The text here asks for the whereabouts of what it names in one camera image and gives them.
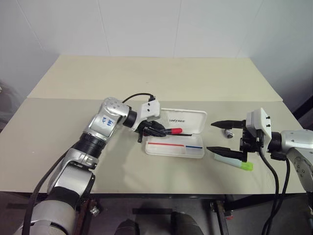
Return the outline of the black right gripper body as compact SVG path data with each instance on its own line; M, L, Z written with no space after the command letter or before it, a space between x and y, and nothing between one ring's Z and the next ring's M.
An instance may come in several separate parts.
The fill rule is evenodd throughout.
M264 133L261 129L250 131L243 128L242 137L240 138L240 151L242 152L259 152L264 147Z

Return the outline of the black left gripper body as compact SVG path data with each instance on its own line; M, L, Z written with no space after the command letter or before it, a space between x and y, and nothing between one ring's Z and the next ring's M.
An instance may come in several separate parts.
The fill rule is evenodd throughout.
M152 127L153 123L158 123L157 121L142 121L139 126L136 129L136 132L138 133L138 138L137 138L137 142L141 143L143 137L147 136L147 130L156 130Z

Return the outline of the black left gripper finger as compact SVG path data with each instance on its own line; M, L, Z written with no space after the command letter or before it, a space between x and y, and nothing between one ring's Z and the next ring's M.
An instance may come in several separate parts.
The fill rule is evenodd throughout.
M152 127L154 129L156 129L157 131L160 131L160 132L169 132L170 129L166 129L162 124L160 123L153 123L152 124Z
M167 136L169 134L170 133L168 131L147 130L147 136L165 137L165 136Z

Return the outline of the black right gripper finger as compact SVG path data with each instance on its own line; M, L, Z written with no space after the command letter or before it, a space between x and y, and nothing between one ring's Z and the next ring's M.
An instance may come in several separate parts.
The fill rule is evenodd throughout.
M245 120L222 120L211 123L211 126L221 129L243 129L245 127Z
M212 153L215 153L217 155L227 157L227 158L232 158L232 159L237 159L242 162L247 162L247 153L246 152L241 152L241 151L234 151L231 150L230 148L226 147L207 147L207 150L211 151Z

